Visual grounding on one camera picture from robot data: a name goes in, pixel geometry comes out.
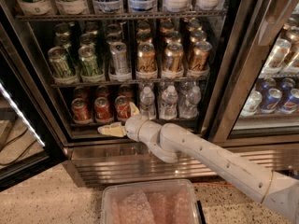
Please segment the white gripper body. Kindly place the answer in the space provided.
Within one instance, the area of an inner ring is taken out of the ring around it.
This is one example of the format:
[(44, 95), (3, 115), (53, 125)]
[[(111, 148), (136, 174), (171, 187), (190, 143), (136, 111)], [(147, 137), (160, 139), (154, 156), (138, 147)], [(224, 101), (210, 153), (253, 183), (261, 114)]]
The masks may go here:
[(125, 122), (127, 136), (136, 142), (152, 142), (157, 138), (161, 129), (162, 126), (160, 124), (142, 115), (131, 116)]

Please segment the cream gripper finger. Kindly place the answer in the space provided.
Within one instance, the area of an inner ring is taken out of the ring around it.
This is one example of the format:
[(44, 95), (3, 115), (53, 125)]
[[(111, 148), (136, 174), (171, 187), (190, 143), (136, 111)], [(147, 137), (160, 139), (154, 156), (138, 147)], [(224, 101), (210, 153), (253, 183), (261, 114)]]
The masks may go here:
[(138, 107), (133, 102), (130, 102), (129, 106), (130, 106), (130, 112), (132, 116), (138, 115), (140, 113)]
[(106, 136), (124, 137), (126, 135), (125, 128), (120, 122), (114, 122), (108, 125), (101, 126), (97, 131)]

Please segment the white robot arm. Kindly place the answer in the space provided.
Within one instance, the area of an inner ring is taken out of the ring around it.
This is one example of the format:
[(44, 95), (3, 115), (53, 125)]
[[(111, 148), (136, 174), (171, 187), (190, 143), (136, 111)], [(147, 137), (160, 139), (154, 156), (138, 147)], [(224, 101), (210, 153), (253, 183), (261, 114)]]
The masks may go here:
[(299, 224), (299, 180), (249, 161), (189, 132), (174, 123), (158, 124), (130, 105), (131, 117), (98, 129), (102, 135), (128, 137), (145, 144), (166, 163), (184, 153), (204, 164), (253, 201)]

